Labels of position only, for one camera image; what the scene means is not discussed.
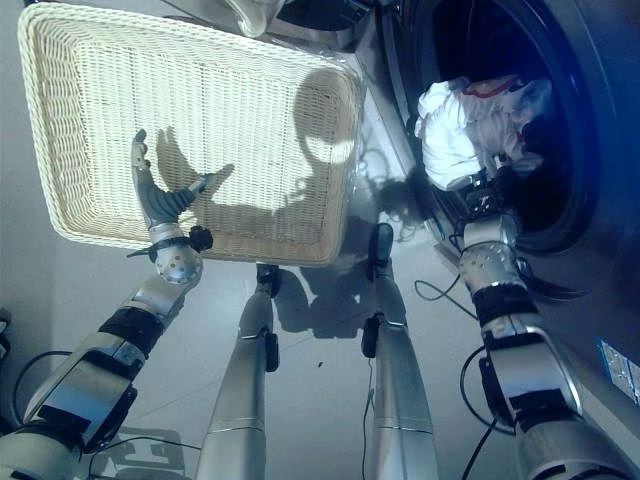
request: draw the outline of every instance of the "cable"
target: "cable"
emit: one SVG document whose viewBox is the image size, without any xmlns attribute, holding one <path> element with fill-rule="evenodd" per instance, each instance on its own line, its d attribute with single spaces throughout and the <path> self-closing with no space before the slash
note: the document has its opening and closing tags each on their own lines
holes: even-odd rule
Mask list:
<svg viewBox="0 0 640 480">
<path fill-rule="evenodd" d="M 458 276 L 455 278 L 455 280 L 451 283 L 451 285 L 449 285 L 449 287 L 447 287 L 446 290 L 440 290 L 438 287 L 436 287 L 435 285 L 429 283 L 429 282 L 425 282 L 424 280 L 416 280 L 415 282 L 413 282 L 413 288 L 415 288 L 416 293 L 418 294 L 418 296 L 428 302 L 435 302 L 436 300 L 440 300 L 443 297 L 446 297 L 447 294 L 453 290 L 453 287 L 456 286 L 456 284 L 458 283 L 458 280 L 460 280 L 460 274 L 458 274 Z M 427 297 L 424 294 L 421 294 L 420 291 L 418 290 L 418 285 L 420 284 L 424 284 L 427 285 L 428 287 L 433 288 L 434 290 L 440 292 L 440 294 L 437 297 Z"/>
<path fill-rule="evenodd" d="M 476 417 L 478 419 L 478 421 L 480 421 L 480 423 L 484 424 L 485 426 L 490 426 L 491 422 L 489 422 L 488 420 L 484 419 L 472 406 L 471 406 L 471 402 L 469 402 L 469 398 L 467 397 L 467 392 L 465 390 L 465 386 L 464 386 L 464 380 L 465 377 L 467 375 L 467 369 L 469 368 L 469 365 L 471 364 L 471 361 L 478 356 L 478 354 L 480 352 L 482 352 L 484 350 L 484 346 L 482 347 L 478 347 L 476 348 L 473 352 L 471 352 L 471 355 L 469 355 L 467 357 L 467 359 L 464 362 L 464 365 L 462 365 L 462 369 L 460 370 L 460 395 L 462 396 L 462 401 L 464 402 L 464 404 L 467 406 L 467 408 L 469 409 L 469 411 L 471 412 L 471 414 Z M 512 432 L 511 430 L 506 430 L 504 428 L 500 428 L 500 427 L 495 427 L 496 432 L 500 432 L 500 433 L 504 433 L 505 435 L 510 435 L 510 436 L 515 436 L 515 433 Z"/>
<path fill-rule="evenodd" d="M 141 435 L 139 437 L 131 437 L 131 438 L 127 438 L 126 440 L 122 440 L 120 442 L 116 442 L 104 448 L 101 448 L 100 450 L 95 452 L 93 455 L 91 455 L 91 460 L 89 461 L 89 473 L 87 474 L 87 478 L 90 478 L 93 475 L 91 473 L 91 470 L 93 469 L 93 461 L 95 460 L 97 455 L 99 455 L 102 452 L 105 452 L 106 450 L 110 450 L 112 448 L 118 447 L 127 442 L 132 442 L 134 440 L 152 440 L 154 442 L 166 443 L 168 445 L 175 445 L 176 447 L 191 448 L 192 450 L 201 450 L 200 447 L 196 447 L 195 445 L 189 445 L 187 443 L 180 443 L 180 442 L 172 442 L 171 440 L 164 440 L 162 438 L 147 437 L 145 435 Z"/>
<path fill-rule="evenodd" d="M 364 415 L 362 415 L 362 480 L 367 480 L 364 474 L 367 458 L 367 414 L 369 413 L 369 406 L 373 404 L 373 388 L 371 388 L 373 384 L 373 367 L 371 366 L 371 359 L 369 359 L 367 363 L 369 364 L 369 387 L 367 388 L 367 402 L 364 405 Z"/>
<path fill-rule="evenodd" d="M 29 360 L 27 364 L 24 367 L 22 367 L 22 370 L 20 370 L 20 373 L 16 378 L 16 382 L 13 384 L 13 390 L 11 391 L 11 409 L 13 410 L 13 415 L 16 419 L 16 422 L 18 422 L 19 426 L 23 425 L 20 414 L 18 413 L 18 389 L 20 388 L 20 383 L 22 382 L 22 379 L 24 378 L 25 374 L 29 371 L 29 369 L 33 366 L 33 364 L 36 363 L 38 360 L 45 357 L 55 356 L 55 355 L 68 357 L 69 355 L 71 355 L 71 352 L 68 352 L 66 350 L 50 350 L 48 352 L 41 353 L 40 355 L 36 355 L 31 360 Z"/>
<path fill-rule="evenodd" d="M 482 436 L 482 438 L 478 442 L 478 445 L 476 445 L 476 449 L 473 451 L 473 454 L 471 455 L 471 458 L 467 462 L 467 467 L 464 469 L 464 473 L 462 474 L 462 479 L 461 480 L 467 480 L 467 478 L 469 478 L 469 473 L 471 472 L 471 469 L 473 468 L 473 463 L 476 461 L 476 458 L 478 457 L 478 454 L 480 453 L 480 450 L 482 450 L 482 447 L 484 446 L 484 442 L 486 442 L 487 438 L 489 438 L 489 435 L 491 435 L 491 432 L 495 428 L 496 423 L 498 423 L 498 420 L 494 419 L 493 422 L 491 422 L 491 424 L 489 425 L 489 428 L 487 428 L 487 431 L 484 433 L 484 435 Z"/>
<path fill-rule="evenodd" d="M 422 298 L 423 300 L 426 300 L 427 302 L 435 302 L 436 300 L 440 300 L 441 298 L 446 298 L 451 303 L 453 303 L 456 307 L 458 307 L 460 310 L 462 310 L 464 313 L 469 315 L 471 318 L 477 320 L 478 317 L 476 317 L 473 314 L 473 312 L 471 312 L 470 310 L 466 309 L 463 305 L 461 305 L 459 302 L 457 302 L 455 299 L 453 299 L 453 297 L 451 297 L 449 295 L 449 292 L 453 289 L 453 287 L 455 287 L 456 283 L 458 283 L 458 280 L 460 280 L 460 275 L 458 275 L 456 277 L 456 279 L 453 281 L 453 283 L 451 285 L 449 285 L 449 287 L 446 290 L 442 290 L 440 287 L 437 287 L 433 283 L 427 282 L 425 280 L 416 280 L 415 282 L 413 282 L 413 288 L 416 291 L 416 293 L 418 294 L 418 296 L 420 298 Z M 436 297 L 427 297 L 425 294 L 423 294 L 420 291 L 420 289 L 418 288 L 418 285 L 426 285 L 427 287 L 432 288 L 433 290 L 438 292 L 439 295 L 436 296 Z"/>
</svg>

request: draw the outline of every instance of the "laundry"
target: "laundry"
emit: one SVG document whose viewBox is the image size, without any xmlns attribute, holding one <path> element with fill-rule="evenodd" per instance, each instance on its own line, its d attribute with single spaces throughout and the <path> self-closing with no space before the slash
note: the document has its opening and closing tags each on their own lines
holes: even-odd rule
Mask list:
<svg viewBox="0 0 640 480">
<path fill-rule="evenodd" d="M 433 83 L 418 101 L 414 132 L 422 139 L 431 182 L 441 190 L 456 190 L 483 169 L 494 177 L 503 165 L 520 177 L 529 175 L 544 158 L 527 150 L 522 132 L 534 119 L 552 114 L 551 96 L 549 80 L 525 82 L 517 75 Z"/>
</svg>

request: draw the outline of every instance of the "wicker basket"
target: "wicker basket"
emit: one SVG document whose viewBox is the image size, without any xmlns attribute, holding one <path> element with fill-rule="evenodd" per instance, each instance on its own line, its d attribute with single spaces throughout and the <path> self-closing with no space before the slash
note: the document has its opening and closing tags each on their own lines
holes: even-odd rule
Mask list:
<svg viewBox="0 0 640 480">
<path fill-rule="evenodd" d="M 39 3 L 19 25 L 51 222 L 84 243 L 149 243 L 130 145 L 159 186 L 218 173 L 181 217 L 209 258 L 324 265 L 340 246 L 361 82 L 323 57 L 116 10 Z"/>
</svg>

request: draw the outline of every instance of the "gray floor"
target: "gray floor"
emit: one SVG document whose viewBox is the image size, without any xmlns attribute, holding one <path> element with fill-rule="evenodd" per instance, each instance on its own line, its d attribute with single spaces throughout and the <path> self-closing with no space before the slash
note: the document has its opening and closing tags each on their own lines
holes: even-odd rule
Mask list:
<svg viewBox="0 0 640 480">
<path fill-rule="evenodd" d="M 0 293 L 1 305 L 13 315 L 13 350 L 0 378 L 5 416 L 10 415 L 9 392 L 17 371 L 29 358 L 45 350 L 73 349 L 152 273 L 143 258 L 127 260 L 125 250 L 72 243 L 49 223 L 15 40 L 21 3 L 7 2 L 0 27 Z M 403 172 L 370 97 L 362 137 L 342 253 L 329 268 L 287 268 L 276 303 L 281 367 L 267 378 L 268 478 L 361 478 L 369 368 L 360 354 L 360 327 L 376 308 L 362 262 L 371 227 L 389 220 L 396 232 L 394 269 L 430 401 L 441 478 L 453 480 L 484 431 L 458 393 L 462 362 L 480 344 L 478 327 L 450 302 L 426 303 L 414 292 L 414 280 L 446 286 L 454 272 L 433 248 L 432 235 L 411 220 Z M 254 288 L 254 271 L 252 264 L 205 262 L 202 282 L 135 381 L 139 397 L 119 438 L 150 434 L 201 442 L 240 312 Z M 470 306 L 462 286 L 452 295 Z M 43 361 L 27 376 L 18 397 L 21 407 L 54 364 Z M 469 397 L 487 414 L 476 370 L 468 377 Z M 137 441 L 103 454 L 94 471 L 104 470 L 103 478 L 192 478 L 195 452 L 166 448 L 160 454 L 149 445 Z M 515 478 L 514 452 L 510 438 L 492 435 L 471 478 Z M 83 468 L 86 476 L 86 462 Z"/>
</svg>

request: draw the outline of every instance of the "sticker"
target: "sticker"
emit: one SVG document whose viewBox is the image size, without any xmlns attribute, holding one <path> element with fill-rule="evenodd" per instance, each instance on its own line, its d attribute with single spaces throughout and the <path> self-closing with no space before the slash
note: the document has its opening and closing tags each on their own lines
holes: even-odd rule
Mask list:
<svg viewBox="0 0 640 480">
<path fill-rule="evenodd" d="M 598 349 L 611 383 L 640 405 L 640 367 L 601 338 L 598 339 Z"/>
</svg>

